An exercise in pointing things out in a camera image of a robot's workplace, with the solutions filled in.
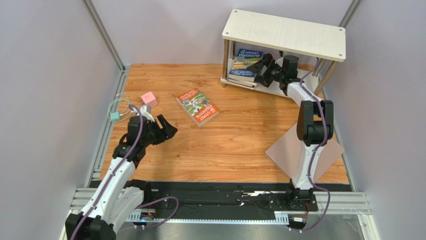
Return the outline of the Nineteen Eighty-Four book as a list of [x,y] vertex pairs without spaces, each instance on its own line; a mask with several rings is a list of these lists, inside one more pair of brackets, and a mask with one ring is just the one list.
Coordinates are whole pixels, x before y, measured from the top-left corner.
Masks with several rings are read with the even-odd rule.
[[254,88],[257,86],[256,82],[252,82],[252,81],[244,81],[244,80],[235,80],[235,79],[228,79],[229,82],[234,83],[234,84],[238,84],[238,85],[242,85],[245,87],[249,87],[249,88]]

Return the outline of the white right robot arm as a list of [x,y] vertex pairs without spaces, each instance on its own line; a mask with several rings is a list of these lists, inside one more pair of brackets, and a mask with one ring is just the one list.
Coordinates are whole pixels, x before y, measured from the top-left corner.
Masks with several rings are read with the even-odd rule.
[[334,104],[308,89],[304,77],[298,76],[298,57],[287,55],[278,64],[271,54],[248,66],[255,74],[254,80],[265,86],[273,82],[299,106],[296,135],[301,143],[298,167],[291,178],[296,190],[315,187],[314,174],[320,154],[334,134]]

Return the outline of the orange treehouse book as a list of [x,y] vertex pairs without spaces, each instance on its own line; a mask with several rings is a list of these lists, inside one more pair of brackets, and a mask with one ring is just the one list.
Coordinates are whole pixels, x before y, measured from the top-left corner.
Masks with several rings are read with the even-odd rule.
[[176,101],[198,127],[220,113],[219,109],[196,87],[178,95]]

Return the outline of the blue 91-storey treehouse book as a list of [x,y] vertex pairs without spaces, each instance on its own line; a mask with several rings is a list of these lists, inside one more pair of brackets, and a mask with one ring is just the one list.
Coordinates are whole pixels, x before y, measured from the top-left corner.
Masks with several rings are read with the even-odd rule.
[[256,74],[248,70],[248,67],[260,61],[263,54],[263,51],[240,48],[229,71],[229,78],[236,81],[254,82]]

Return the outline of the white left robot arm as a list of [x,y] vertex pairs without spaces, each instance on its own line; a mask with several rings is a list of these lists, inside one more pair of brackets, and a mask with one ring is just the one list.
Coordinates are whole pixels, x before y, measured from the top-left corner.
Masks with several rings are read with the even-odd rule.
[[65,221],[69,240],[115,240],[125,220],[139,206],[148,206],[151,184],[129,177],[137,169],[150,145],[170,140],[178,132],[164,118],[154,119],[149,113],[130,118],[127,133],[113,151],[104,179],[79,213],[71,213]]

